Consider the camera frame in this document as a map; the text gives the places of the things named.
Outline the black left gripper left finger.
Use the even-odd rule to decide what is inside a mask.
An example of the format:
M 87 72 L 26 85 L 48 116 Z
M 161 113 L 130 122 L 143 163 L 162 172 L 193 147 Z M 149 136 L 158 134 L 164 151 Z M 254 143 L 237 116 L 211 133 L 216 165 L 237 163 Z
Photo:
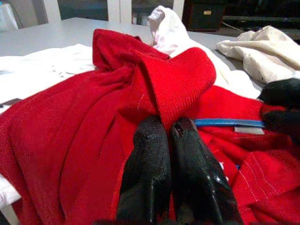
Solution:
M 124 166 L 116 218 L 155 224 L 169 211 L 172 185 L 168 138 L 158 116 L 138 125 L 133 144 Z

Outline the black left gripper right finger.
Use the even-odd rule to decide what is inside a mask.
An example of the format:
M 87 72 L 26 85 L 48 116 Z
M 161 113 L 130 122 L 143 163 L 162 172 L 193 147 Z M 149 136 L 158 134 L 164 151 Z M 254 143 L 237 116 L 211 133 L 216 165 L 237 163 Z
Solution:
M 176 220 L 182 225 L 241 225 L 238 204 L 225 173 L 194 122 L 172 127 Z

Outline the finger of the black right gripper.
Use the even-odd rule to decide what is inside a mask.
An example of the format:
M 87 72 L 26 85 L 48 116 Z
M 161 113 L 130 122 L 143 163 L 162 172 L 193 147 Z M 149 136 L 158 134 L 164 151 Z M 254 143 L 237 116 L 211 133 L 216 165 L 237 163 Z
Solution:
M 265 127 L 271 131 L 291 137 L 293 142 L 300 141 L 300 112 L 299 111 L 270 111 L 262 113 Z
M 300 80 L 290 78 L 266 84 L 259 97 L 264 103 L 288 108 L 300 107 Z

